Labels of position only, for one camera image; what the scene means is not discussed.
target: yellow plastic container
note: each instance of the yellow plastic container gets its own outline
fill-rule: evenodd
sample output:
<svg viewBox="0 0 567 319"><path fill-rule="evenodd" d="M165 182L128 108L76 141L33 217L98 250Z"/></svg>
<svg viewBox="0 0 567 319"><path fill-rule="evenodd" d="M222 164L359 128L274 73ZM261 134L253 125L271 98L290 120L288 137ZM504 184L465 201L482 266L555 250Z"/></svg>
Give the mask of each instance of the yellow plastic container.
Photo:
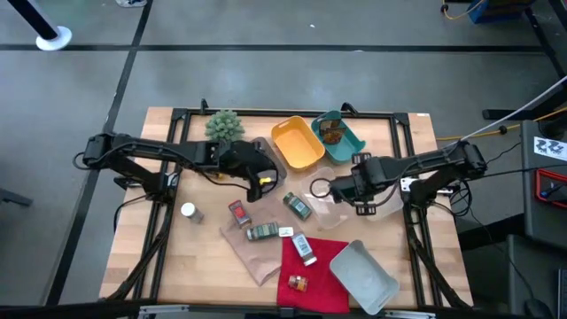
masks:
<svg viewBox="0 0 567 319"><path fill-rule="evenodd" d="M272 128L272 139L291 168L306 169L325 155L325 147L300 116Z"/></svg>

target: gray floor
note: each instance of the gray floor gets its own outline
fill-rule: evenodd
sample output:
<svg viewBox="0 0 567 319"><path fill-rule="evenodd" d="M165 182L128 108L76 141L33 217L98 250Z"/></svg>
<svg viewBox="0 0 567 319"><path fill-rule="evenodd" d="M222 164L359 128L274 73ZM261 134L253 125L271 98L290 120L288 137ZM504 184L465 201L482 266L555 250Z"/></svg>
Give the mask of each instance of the gray floor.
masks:
<svg viewBox="0 0 567 319"><path fill-rule="evenodd" d="M74 31L75 44L130 44L142 12L113 0L39 4ZM476 26L443 19L439 6L437 0L156 0L142 44L538 44L526 19ZM451 4L450 10L465 9ZM567 35L547 2L538 0L534 12L565 64ZM34 40L0 3L0 45ZM0 187L35 200L27 209L0 206L0 304L43 302L85 176L71 158L102 128L126 56L0 51ZM144 51L137 53L115 130L139 135L148 106L197 106L206 97L220 108L329 110L349 101L364 111L430 113L437 135L452 136L484 126L482 109L518 108L555 81L542 54ZM517 141L513 131L475 143L489 159ZM519 166L518 149L490 171ZM123 197L112 178L99 177L62 302L97 298L112 214ZM519 175L473 183L476 216L488 223L521 213L520 185ZM457 226L477 225L464 218ZM487 287L475 282L477 260L467 258L467 267L482 294Z"/></svg>

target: wooden table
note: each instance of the wooden table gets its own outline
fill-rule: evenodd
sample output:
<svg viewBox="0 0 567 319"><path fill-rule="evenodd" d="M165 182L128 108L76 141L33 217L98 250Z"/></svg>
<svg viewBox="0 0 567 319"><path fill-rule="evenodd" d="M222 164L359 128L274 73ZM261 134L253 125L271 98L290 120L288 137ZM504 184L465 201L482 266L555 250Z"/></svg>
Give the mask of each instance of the wooden table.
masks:
<svg viewBox="0 0 567 319"><path fill-rule="evenodd" d="M172 110L168 107L151 107L146 115L142 137L165 141ZM204 132L207 119L208 116L191 117L189 140L206 139ZM437 149L429 114L411 113L409 119L416 153ZM272 127L282 120L282 117L242 117L246 130L245 140L258 136L266 137L284 163L282 154L270 138ZM373 155L378 156L393 156L388 121L346 119L346 123L361 140L366 140L365 152L372 152ZM405 156L403 146L405 141L401 128L399 132L402 139L400 141L402 155ZM158 161L137 159L137 162L151 171L159 172ZM322 159L316 167L299 174L288 169L285 184L270 196L283 198L287 191L299 193L299 181L323 166L333 167L338 175L350 174L351 165L337 167ZM140 195L142 195L141 190L129 190L125 200ZM159 288L160 302L256 306L276 304L277 276L259 287L219 231L219 228L232 218L227 209L228 204L239 198L245 203L245 191L236 187L216 186L192 171L183 170ZM437 201L449 205L447 198L439 197ZM202 224L191 224L188 219L181 216L180 207L185 202L195 203L204 212L205 219ZM122 209L100 290L101 297L114 292L138 262L150 210L151 203L147 201ZM427 218L439 270L459 296L472 305L453 216L432 206L429 208ZM400 282L400 293L388 303L387 307L416 308L416 295L401 212L391 214L377 222L369 222L364 217L354 217L332 230L319 230L315 218L300 222L299 225L310 237L346 242L362 240L380 265ZM149 295L152 270L151 264L144 281L143 296ZM421 274L426 303L432 304L429 277L423 264ZM351 307L358 307L352 298L350 303Z"/></svg>

